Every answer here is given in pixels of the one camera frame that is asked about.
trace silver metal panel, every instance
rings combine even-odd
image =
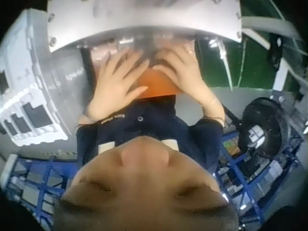
[[[236,0],[52,0],[48,16],[51,52],[86,38],[103,42],[166,31],[242,39]]]

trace hand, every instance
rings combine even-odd
[[[214,95],[209,91],[202,80],[196,53],[189,44],[183,46],[168,46],[155,56],[157,59],[165,60],[171,68],[165,65],[153,67],[165,73],[183,92],[187,93],[201,104],[213,101]]]
[[[98,121],[128,106],[140,96],[148,87],[142,86],[131,90],[133,84],[149,66],[145,60],[139,67],[133,68],[142,56],[142,51],[132,52],[128,59],[119,65],[128,53],[128,48],[121,50],[108,62],[110,54],[103,61],[93,100],[88,106],[90,119]]]

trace dark navy shirt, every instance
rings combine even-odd
[[[222,126],[215,120],[201,119],[189,127],[164,108],[148,102],[136,103],[97,124],[78,129],[78,163],[83,166],[97,156],[102,144],[114,142],[117,147],[133,138],[150,136],[160,141],[176,140],[180,152],[214,173],[222,134]]]

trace logo on shirt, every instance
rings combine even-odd
[[[109,118],[107,118],[107,119],[104,119],[104,120],[101,122],[101,124],[107,123],[107,122],[109,122],[109,121],[111,121],[111,120],[113,120],[113,119],[117,119],[117,118],[125,118],[125,114],[118,114],[118,115],[114,115],[114,116],[112,116],[112,117],[109,117]]]

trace finger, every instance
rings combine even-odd
[[[194,42],[192,43],[185,43],[184,44],[184,48],[187,51],[187,53],[191,56],[191,58],[196,62],[197,60],[197,56],[196,56],[196,52],[194,49]]]
[[[135,52],[116,70],[115,76],[124,78],[133,68],[135,63],[141,58],[143,51]]]
[[[155,55],[155,58],[167,61],[177,72],[181,72],[185,65],[173,51],[162,50]]]
[[[191,54],[186,51],[183,46],[167,46],[167,48],[177,54],[184,63],[189,64],[191,62],[194,62],[194,59],[192,58]]]
[[[99,72],[99,77],[103,76],[105,71],[106,71],[106,66],[108,64],[108,60],[109,60],[109,57],[110,57],[110,52],[108,52],[105,57],[102,59],[101,61],[101,68],[100,68],[100,72]]]
[[[169,67],[164,65],[156,65],[153,67],[154,70],[163,72],[166,76],[168,76],[172,82],[178,84],[177,74]]]
[[[123,58],[123,56],[128,52],[129,48],[126,47],[123,50],[119,51],[117,54],[115,54],[109,61],[107,67],[106,67],[106,75],[111,76],[116,69],[117,64],[119,61]]]
[[[147,59],[142,62],[135,70],[133,70],[127,77],[124,79],[124,84],[130,88],[136,81],[141,77],[145,70],[149,67],[150,61]]]
[[[144,93],[146,90],[148,90],[149,87],[142,86],[138,87],[131,92],[129,92],[125,98],[125,106],[128,106],[133,100],[138,98],[142,93]]]

